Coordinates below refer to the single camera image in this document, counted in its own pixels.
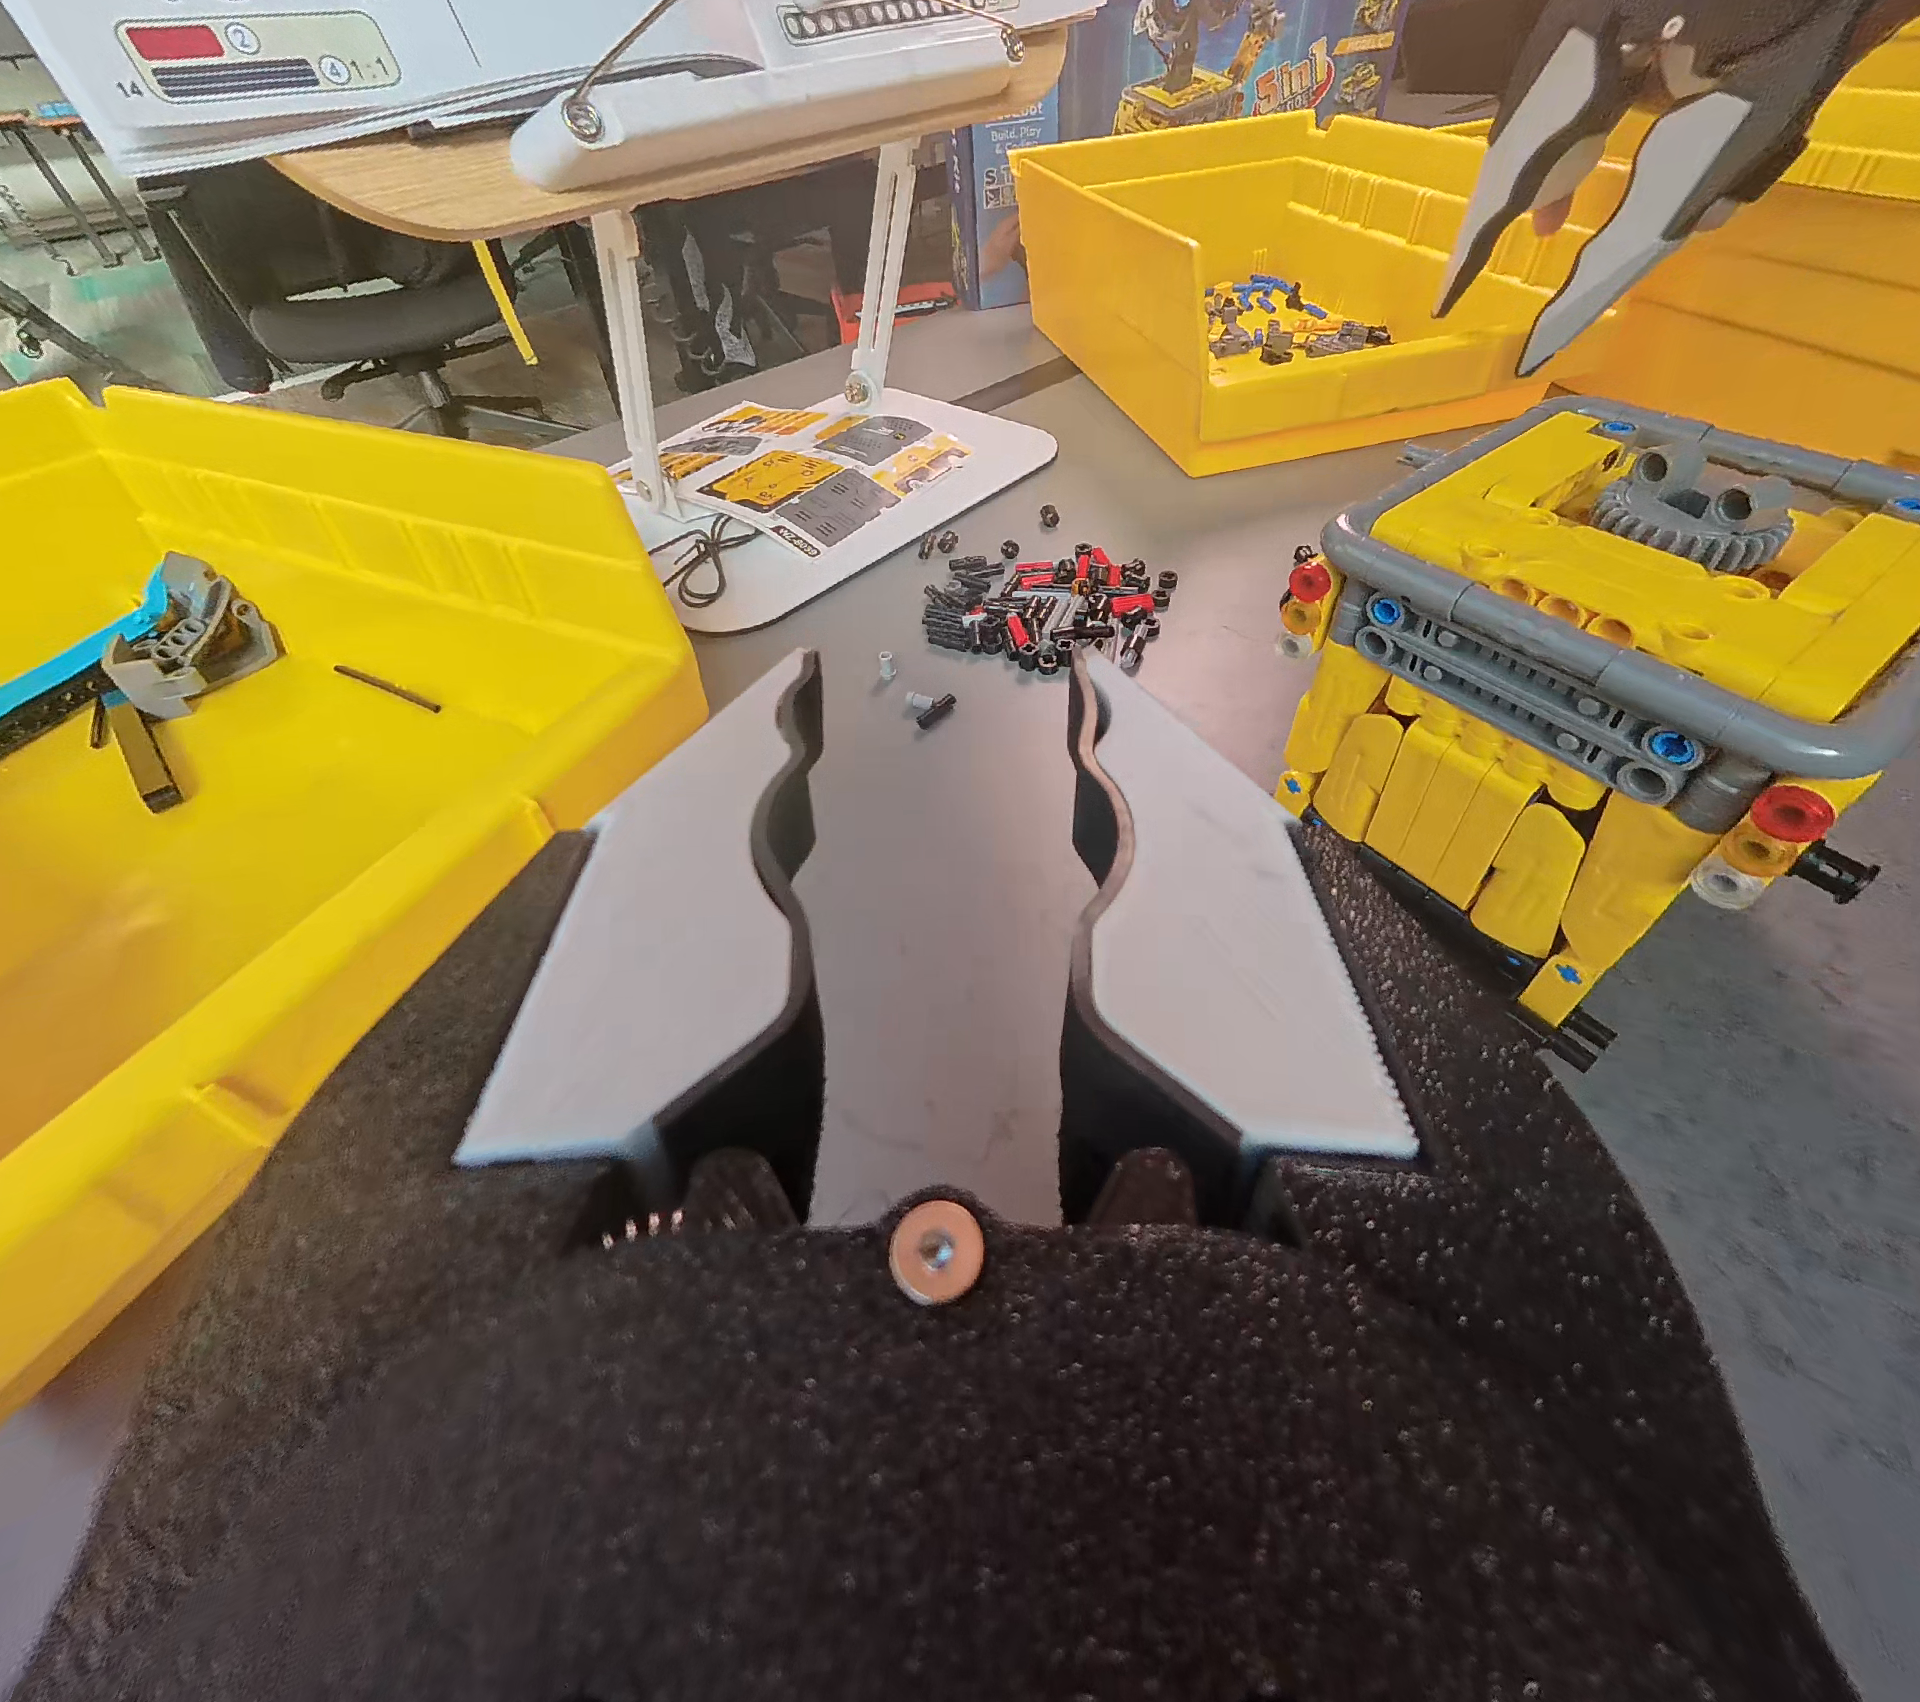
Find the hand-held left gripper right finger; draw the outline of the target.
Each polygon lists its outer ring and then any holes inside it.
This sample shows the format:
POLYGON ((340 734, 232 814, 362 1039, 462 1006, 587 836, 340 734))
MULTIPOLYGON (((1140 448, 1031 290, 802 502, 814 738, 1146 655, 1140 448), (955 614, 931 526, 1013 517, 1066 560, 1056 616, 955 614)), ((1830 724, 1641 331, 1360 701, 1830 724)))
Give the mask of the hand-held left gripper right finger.
POLYGON ((1108 658, 1069 681, 1070 840, 1095 880, 1061 1044, 1061 1209, 1111 1217, 1127 1161, 1184 1172, 1202 1227, 1263 1219, 1272 1161, 1407 1171, 1425 1137, 1278 800, 1108 658))

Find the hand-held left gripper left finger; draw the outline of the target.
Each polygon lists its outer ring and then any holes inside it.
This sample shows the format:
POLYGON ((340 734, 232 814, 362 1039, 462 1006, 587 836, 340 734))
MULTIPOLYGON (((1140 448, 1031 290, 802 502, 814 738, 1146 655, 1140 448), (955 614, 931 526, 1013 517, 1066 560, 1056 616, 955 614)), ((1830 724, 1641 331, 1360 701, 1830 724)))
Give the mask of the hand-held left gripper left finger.
POLYGON ((709 1159, 813 1210, 827 1043, 797 880, 825 750, 792 650, 601 814, 460 1140, 459 1168, 595 1163, 674 1210, 709 1159))

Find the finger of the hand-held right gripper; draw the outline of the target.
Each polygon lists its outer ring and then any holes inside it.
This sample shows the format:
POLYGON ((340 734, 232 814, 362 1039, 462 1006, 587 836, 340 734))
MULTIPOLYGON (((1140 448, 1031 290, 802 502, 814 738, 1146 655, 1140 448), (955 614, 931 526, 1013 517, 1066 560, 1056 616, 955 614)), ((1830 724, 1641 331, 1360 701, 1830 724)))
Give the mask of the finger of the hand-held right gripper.
POLYGON ((1517 362, 1522 379, 1572 346, 1731 194, 1755 113, 1749 98, 1714 90, 1655 121, 1616 213, 1529 332, 1517 362))
POLYGON ((1619 53, 1570 27, 1489 141, 1434 319, 1453 314, 1519 219, 1578 190, 1616 122, 1619 53))

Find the yellow lego robot model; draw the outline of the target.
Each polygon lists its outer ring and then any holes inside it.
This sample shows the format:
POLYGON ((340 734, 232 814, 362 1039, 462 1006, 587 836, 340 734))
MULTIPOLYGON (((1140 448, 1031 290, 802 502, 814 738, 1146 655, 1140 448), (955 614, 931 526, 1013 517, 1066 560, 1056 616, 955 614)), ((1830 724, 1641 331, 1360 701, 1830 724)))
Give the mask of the yellow lego robot model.
POLYGON ((1849 782, 1763 774, 1735 791, 1731 829, 1696 831, 1333 650, 1320 545, 1297 551, 1278 611, 1278 650, 1313 675, 1277 800, 1356 846, 1570 1062, 1611 1043, 1584 1003, 1680 896, 1742 914, 1796 879, 1850 905, 1881 876, 1832 836, 1890 767, 1849 782))

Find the yellow storage bin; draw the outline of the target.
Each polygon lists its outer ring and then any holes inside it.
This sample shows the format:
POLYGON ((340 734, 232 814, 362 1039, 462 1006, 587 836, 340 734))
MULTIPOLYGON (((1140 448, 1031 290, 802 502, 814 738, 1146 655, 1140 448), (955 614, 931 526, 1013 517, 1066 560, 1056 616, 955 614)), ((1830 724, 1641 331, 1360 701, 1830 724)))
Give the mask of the yellow storage bin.
POLYGON ((229 576, 287 655, 159 724, 170 812, 89 747, 90 706, 5 758, 5 1415, 554 836, 709 714, 596 464, 131 389, 5 394, 5 682, 132 611, 168 553, 229 576))
POLYGON ((1619 209, 1629 158, 1600 160, 1553 239, 1510 228, 1438 323, 1482 158, 1482 130, 1306 113, 1029 150, 1031 319, 1196 480, 1515 419, 1548 392, 1548 371, 1517 372, 1525 342, 1619 209), (1208 298, 1258 274, 1391 342, 1216 355, 1208 298))

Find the lego instruction booklet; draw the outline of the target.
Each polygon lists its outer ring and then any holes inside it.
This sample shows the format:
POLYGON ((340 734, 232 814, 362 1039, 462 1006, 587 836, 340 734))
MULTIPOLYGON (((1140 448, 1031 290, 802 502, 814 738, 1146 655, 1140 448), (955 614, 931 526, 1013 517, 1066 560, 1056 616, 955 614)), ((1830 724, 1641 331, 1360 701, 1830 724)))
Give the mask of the lego instruction booklet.
POLYGON ((660 468, 698 534, 820 559, 973 456, 921 419, 741 403, 671 436, 660 468))

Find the black lego beam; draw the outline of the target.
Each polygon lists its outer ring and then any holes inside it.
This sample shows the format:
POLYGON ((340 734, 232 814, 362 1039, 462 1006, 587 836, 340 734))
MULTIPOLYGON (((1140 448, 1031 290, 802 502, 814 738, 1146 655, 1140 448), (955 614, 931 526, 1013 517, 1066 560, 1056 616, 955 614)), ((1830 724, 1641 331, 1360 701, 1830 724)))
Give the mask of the black lego beam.
POLYGON ((117 750, 136 796, 154 817, 168 814, 186 800, 159 731, 157 717, 117 692, 97 701, 89 729, 89 747, 95 752, 117 750))

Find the heap of grey blue parts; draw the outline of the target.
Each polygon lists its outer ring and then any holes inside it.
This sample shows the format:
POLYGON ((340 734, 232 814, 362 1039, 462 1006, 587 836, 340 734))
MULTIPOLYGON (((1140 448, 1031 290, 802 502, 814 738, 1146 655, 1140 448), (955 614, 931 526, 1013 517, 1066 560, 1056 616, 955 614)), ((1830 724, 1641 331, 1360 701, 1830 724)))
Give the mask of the heap of grey blue parts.
POLYGON ((1249 365, 1285 369, 1396 344, 1384 323, 1334 314, 1287 274, 1221 278, 1202 290, 1200 308, 1208 360, 1218 372, 1249 365))

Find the pile of black red pins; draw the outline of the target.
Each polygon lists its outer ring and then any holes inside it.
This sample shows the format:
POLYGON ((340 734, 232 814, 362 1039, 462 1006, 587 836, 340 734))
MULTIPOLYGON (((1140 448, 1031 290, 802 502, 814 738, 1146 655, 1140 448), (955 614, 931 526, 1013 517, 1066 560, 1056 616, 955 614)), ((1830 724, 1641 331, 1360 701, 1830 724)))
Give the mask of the pile of black red pins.
POLYGON ((946 579, 925 587, 927 644, 1046 681, 1066 677, 1081 655, 1136 677, 1180 587, 1174 569, 1114 563, 1089 543, 1050 560, 1022 560, 1013 540, 990 556, 945 560, 946 579))

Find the black office chair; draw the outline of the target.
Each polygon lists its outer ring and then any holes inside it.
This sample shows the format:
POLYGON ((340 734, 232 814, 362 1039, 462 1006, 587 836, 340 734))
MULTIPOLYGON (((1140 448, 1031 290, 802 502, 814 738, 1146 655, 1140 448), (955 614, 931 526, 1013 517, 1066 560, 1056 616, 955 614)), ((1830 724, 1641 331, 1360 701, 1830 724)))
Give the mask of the black office chair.
POLYGON ((519 278, 496 241, 444 242, 330 206, 264 160, 136 187, 160 258, 213 371, 269 394, 323 371, 339 401, 391 381, 418 394, 408 430, 470 442, 559 442, 570 427, 533 399, 466 397, 448 369, 499 346, 528 353, 519 278))

